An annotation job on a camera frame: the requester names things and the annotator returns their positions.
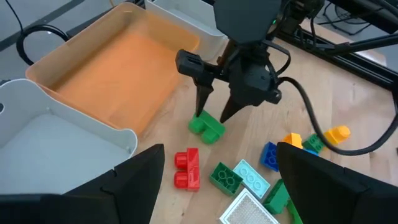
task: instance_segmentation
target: lego brick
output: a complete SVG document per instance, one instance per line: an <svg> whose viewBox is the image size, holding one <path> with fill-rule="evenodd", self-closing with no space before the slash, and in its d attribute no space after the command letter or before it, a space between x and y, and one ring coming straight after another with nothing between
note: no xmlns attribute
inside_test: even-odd
<svg viewBox="0 0 398 224"><path fill-rule="evenodd" d="M304 148L319 153L325 146L316 134L312 134L303 142Z"/></svg>
<svg viewBox="0 0 398 224"><path fill-rule="evenodd" d="M210 175L210 182L218 187L224 194L233 196L239 189L243 179L230 168L220 162Z"/></svg>
<svg viewBox="0 0 398 224"><path fill-rule="evenodd" d="M289 194L287 193L284 181L279 179L263 202L263 206L271 214L281 214L288 200Z"/></svg>
<svg viewBox="0 0 398 224"><path fill-rule="evenodd" d="M213 144L225 133L225 127L205 110L199 117L193 115L188 128L194 134L201 134L201 140L205 144Z"/></svg>
<svg viewBox="0 0 398 224"><path fill-rule="evenodd" d="M278 161L276 159L276 145L268 142L261 154L260 163L276 172L279 171Z"/></svg>
<svg viewBox="0 0 398 224"><path fill-rule="evenodd" d="M234 199L220 217L222 224L279 224L247 189Z"/></svg>
<svg viewBox="0 0 398 224"><path fill-rule="evenodd" d="M286 142L289 143L297 148L302 149L303 146L301 144L302 140L301 140L301 135L296 134L296 133L290 133L288 135L286 135L285 138L283 138L282 142Z"/></svg>
<svg viewBox="0 0 398 224"><path fill-rule="evenodd" d="M199 190L200 165L198 148L188 148L187 152L177 152L174 164L180 169L174 175L174 186L178 189Z"/></svg>
<svg viewBox="0 0 398 224"><path fill-rule="evenodd" d="M300 215L297 212L292 200L289 200L287 202L287 210L293 216L293 224L303 224L303 221L301 220Z"/></svg>
<svg viewBox="0 0 398 224"><path fill-rule="evenodd" d="M311 153L313 155L319 156L317 152L314 152L312 150L304 149L304 151L309 152L309 153Z"/></svg>
<svg viewBox="0 0 398 224"><path fill-rule="evenodd" d="M243 184L254 193L257 198L261 199L264 194L266 194L270 184L244 159L236 165L234 172L243 178Z"/></svg>
<svg viewBox="0 0 398 224"><path fill-rule="evenodd" d="M323 133L323 135L330 143L337 145L348 139L351 135L351 131L347 126L337 126Z"/></svg>

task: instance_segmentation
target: white lego plate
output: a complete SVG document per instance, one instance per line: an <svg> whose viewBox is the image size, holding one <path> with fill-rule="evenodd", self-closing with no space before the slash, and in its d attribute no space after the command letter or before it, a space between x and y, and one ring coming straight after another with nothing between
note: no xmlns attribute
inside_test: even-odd
<svg viewBox="0 0 398 224"><path fill-rule="evenodd" d="M243 189L220 217L223 224L279 224L249 192Z"/></svg>

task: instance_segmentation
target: blue lego brick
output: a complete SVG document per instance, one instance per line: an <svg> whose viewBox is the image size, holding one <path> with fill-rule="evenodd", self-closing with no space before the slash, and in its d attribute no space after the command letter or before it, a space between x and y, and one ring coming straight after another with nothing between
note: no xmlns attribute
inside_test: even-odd
<svg viewBox="0 0 398 224"><path fill-rule="evenodd" d="M262 150L260 163L276 172L279 171L278 161L276 160L276 145L268 142Z"/></svg>
<svg viewBox="0 0 398 224"><path fill-rule="evenodd" d="M244 159L236 165L234 172L243 178L245 186L261 199L266 194L270 184Z"/></svg>
<svg viewBox="0 0 398 224"><path fill-rule="evenodd" d="M313 155L319 156L318 153L315 152L315 151L308 150L308 149L304 149L304 151L309 152L309 153L311 153L311 154L313 154Z"/></svg>

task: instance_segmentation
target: red lego brick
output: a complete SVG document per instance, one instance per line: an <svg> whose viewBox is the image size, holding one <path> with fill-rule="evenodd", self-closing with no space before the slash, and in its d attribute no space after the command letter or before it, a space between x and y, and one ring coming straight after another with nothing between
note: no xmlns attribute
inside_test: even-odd
<svg viewBox="0 0 398 224"><path fill-rule="evenodd" d="M174 157L176 168L174 186L178 189L199 190L200 166L198 148L187 148L187 152L177 152Z"/></svg>

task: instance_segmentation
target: orange bin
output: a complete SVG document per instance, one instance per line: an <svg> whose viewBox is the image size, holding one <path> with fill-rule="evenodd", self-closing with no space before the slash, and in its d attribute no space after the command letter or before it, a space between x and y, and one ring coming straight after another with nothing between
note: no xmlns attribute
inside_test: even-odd
<svg viewBox="0 0 398 224"><path fill-rule="evenodd" d="M26 71L50 96L116 129L147 126L180 76L179 49L198 38L122 3Z"/></svg>

